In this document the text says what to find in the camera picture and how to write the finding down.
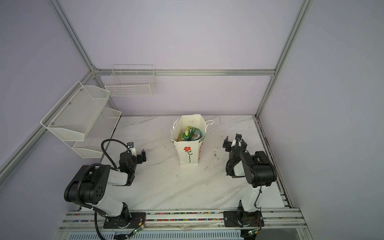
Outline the green Fox's spring tea bag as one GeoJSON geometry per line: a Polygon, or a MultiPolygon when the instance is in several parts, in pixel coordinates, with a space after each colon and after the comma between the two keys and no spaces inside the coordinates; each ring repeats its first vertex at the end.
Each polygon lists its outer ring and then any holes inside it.
{"type": "Polygon", "coordinates": [[[179,141],[192,142],[197,141],[203,136],[202,132],[195,127],[188,126],[184,132],[182,132],[179,141]]]}

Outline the white floral paper bag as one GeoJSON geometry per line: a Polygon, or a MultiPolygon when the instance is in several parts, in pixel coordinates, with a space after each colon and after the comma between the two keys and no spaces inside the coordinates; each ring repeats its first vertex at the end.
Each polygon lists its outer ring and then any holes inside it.
{"type": "Polygon", "coordinates": [[[198,114],[183,115],[175,121],[171,129],[171,141],[176,148],[180,165],[197,166],[199,164],[207,128],[213,123],[213,120],[205,121],[203,116],[198,114]],[[188,126],[198,128],[203,136],[197,141],[179,141],[182,132],[184,132],[188,126]]]}

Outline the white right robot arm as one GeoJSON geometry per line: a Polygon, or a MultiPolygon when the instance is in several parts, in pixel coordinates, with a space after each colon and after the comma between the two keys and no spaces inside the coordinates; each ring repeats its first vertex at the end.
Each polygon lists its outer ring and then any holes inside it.
{"type": "Polygon", "coordinates": [[[197,166],[151,166],[140,178],[138,202],[133,208],[159,215],[260,211],[277,191],[274,166],[265,152],[250,154],[240,134],[233,141],[225,139],[223,148],[223,153],[213,151],[197,166]]]}

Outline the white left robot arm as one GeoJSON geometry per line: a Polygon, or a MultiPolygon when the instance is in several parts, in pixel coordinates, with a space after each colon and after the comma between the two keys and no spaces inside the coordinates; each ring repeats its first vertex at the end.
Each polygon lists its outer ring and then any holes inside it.
{"type": "Polygon", "coordinates": [[[103,217],[129,221],[131,214],[126,203],[107,192],[107,186],[127,187],[135,179],[136,167],[146,161],[141,155],[126,151],[120,154],[119,169],[110,165],[83,165],[64,192],[66,202],[96,211],[103,217]]]}

